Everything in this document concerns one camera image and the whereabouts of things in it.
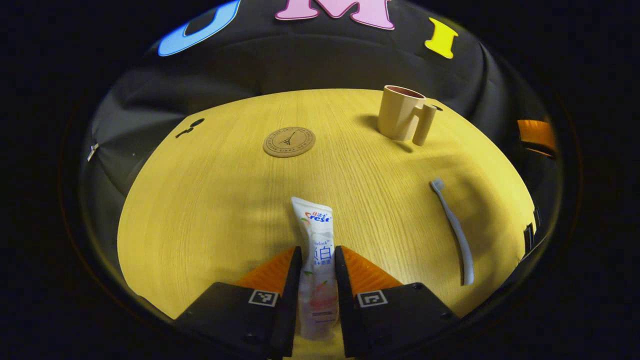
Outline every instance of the blue letter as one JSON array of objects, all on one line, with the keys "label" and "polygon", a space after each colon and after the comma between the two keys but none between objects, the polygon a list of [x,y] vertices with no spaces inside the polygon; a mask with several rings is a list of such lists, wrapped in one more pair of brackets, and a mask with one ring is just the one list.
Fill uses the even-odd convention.
[{"label": "blue letter", "polygon": [[216,16],[213,18],[213,21],[211,21],[209,25],[207,25],[204,29],[189,35],[188,37],[184,36],[184,32],[185,30],[187,30],[187,26],[189,25],[189,23],[186,23],[185,25],[177,28],[169,35],[165,36],[162,41],[160,41],[160,45],[158,46],[158,55],[168,56],[179,53],[182,50],[194,46],[195,44],[205,40],[209,36],[219,32],[225,26],[227,26],[229,22],[234,19],[234,17],[236,17],[239,5],[240,0],[235,0],[230,3],[221,5],[216,10]]}]

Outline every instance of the orange object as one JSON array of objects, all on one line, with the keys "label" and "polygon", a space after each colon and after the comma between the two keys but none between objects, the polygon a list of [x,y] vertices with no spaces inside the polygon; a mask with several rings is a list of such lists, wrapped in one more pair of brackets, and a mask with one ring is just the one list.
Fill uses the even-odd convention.
[{"label": "orange object", "polygon": [[347,270],[349,270],[353,296],[357,293],[366,293],[402,285],[395,277],[392,277],[386,271],[348,247],[342,246],[342,253],[344,254],[344,262],[347,264]]},{"label": "orange object", "polygon": [[292,247],[274,256],[271,260],[261,264],[242,279],[236,281],[236,285],[245,288],[272,291],[282,295],[284,284],[287,282],[291,257],[296,248]]},{"label": "orange object", "polygon": [[548,122],[538,120],[518,120],[520,140],[527,149],[550,158],[556,155],[556,138]]}]

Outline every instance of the cork coaster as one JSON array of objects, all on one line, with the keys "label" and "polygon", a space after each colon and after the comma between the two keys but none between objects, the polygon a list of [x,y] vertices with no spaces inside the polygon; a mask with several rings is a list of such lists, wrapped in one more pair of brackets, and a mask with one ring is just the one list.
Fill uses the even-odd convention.
[{"label": "cork coaster", "polygon": [[304,127],[285,127],[264,139],[264,152],[276,158],[291,158],[303,154],[316,143],[316,136]]}]

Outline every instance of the toothbrush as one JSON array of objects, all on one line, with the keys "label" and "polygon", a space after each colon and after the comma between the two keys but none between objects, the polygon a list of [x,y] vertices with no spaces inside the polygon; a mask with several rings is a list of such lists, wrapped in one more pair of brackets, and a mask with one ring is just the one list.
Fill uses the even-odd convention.
[{"label": "toothbrush", "polygon": [[462,266],[465,273],[463,285],[471,285],[474,282],[474,260],[471,257],[471,250],[469,249],[469,243],[467,242],[465,233],[462,231],[458,218],[456,218],[456,215],[454,215],[451,209],[449,209],[447,202],[444,201],[444,197],[441,192],[442,189],[444,189],[444,182],[442,179],[439,177],[436,178],[431,182],[431,187],[433,191],[438,194],[442,207],[444,208],[444,212],[447,214],[447,218],[449,219],[451,226],[453,226],[453,231],[456,233],[458,243],[460,244],[460,251],[462,252]]}]

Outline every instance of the beige cup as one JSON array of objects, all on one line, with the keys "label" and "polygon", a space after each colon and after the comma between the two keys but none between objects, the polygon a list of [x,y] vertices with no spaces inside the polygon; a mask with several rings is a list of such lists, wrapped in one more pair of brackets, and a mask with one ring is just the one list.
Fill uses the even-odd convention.
[{"label": "beige cup", "polygon": [[407,141],[413,137],[413,143],[422,146],[437,110],[425,104],[425,99],[424,95],[407,88],[385,86],[378,131],[393,140]]}]

